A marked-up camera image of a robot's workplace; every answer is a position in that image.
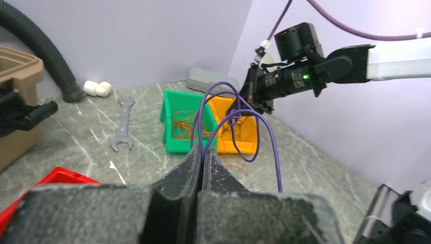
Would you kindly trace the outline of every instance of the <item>wall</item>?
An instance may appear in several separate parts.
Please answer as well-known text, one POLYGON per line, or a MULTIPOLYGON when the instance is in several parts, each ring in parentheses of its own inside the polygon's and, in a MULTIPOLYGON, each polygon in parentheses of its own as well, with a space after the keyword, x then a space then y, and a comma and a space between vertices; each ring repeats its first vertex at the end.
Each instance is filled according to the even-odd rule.
MULTIPOLYGON (((287 0, 254 0, 229 75, 243 82, 254 57, 287 0)), ((378 35, 431 31, 427 0, 318 0, 332 16, 363 32, 378 35)), ((306 0, 295 0, 278 31, 313 23, 324 54, 350 45, 375 43, 345 33, 321 17, 306 0)), ((270 48, 276 51, 275 43, 270 48)), ((313 92, 277 99, 275 115, 373 185, 397 190, 430 178, 431 79, 329 84, 319 98, 313 92)))
MULTIPOLYGON (((252 0, 7 0, 65 57, 79 84, 114 88, 184 80, 190 66, 227 74, 252 0)), ((0 45, 28 51, 0 30, 0 45)), ((49 76, 40 97, 59 95, 49 76)))

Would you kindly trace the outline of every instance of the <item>brown plastic container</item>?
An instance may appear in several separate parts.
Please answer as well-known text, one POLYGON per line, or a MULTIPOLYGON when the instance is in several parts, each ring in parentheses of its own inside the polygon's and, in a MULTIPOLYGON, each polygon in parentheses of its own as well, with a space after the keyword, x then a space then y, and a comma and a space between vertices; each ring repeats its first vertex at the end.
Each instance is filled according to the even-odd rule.
MULTIPOLYGON (((40 58, 0 46, 0 88, 17 89, 27 105, 36 106, 36 84, 43 77, 43 62, 40 58)), ((30 131, 14 131, 0 138, 0 171, 35 145, 41 136, 38 125, 30 131)))

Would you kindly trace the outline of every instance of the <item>marble table surface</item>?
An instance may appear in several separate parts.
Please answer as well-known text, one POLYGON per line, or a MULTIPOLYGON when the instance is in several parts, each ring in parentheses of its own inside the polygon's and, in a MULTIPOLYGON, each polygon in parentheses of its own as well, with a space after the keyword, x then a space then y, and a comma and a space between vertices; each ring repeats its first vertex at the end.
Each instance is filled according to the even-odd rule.
MULTIPOLYGON (((59 110, 42 122, 43 138, 23 157, 0 173, 0 210, 33 186, 55 166, 62 166, 104 183, 150 184, 172 169, 184 155, 168 154, 160 121, 163 90, 197 93, 185 82, 119 89, 106 98, 89 97, 78 104, 55 100, 59 110), (134 148, 114 152, 109 146, 121 115, 118 97, 131 96, 129 133, 134 148)), ((284 192, 325 197, 334 208, 346 243, 351 243, 372 200, 375 188, 331 158, 272 115, 265 116, 277 140, 284 192)), ((258 158, 246 163, 238 155, 222 159, 246 170, 229 171, 249 190, 276 192, 274 159, 269 134, 261 130, 258 158)))

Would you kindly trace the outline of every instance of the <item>metal wrench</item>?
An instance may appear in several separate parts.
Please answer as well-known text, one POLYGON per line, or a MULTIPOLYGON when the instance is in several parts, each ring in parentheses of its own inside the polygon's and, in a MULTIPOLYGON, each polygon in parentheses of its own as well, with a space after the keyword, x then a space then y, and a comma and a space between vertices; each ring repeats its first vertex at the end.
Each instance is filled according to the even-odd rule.
POLYGON ((111 140, 111 148, 115 152, 118 152, 118 143, 125 143, 129 146, 129 150, 132 150, 133 141, 128 135, 128 127, 129 127, 129 116, 130 116, 130 108, 133 104, 135 104, 135 100, 129 97, 128 99, 119 98, 118 102, 122 106, 122 114, 120 125, 118 127, 118 132, 115 137, 111 140))

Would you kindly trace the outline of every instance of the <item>black latch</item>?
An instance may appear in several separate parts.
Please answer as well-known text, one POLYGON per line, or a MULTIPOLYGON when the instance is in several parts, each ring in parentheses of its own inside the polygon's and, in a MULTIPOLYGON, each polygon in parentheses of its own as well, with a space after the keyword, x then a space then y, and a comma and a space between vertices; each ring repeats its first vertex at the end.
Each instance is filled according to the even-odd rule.
POLYGON ((0 137, 16 130, 29 131, 57 110, 58 105, 54 101, 29 106, 20 99, 18 92, 0 89, 0 137))

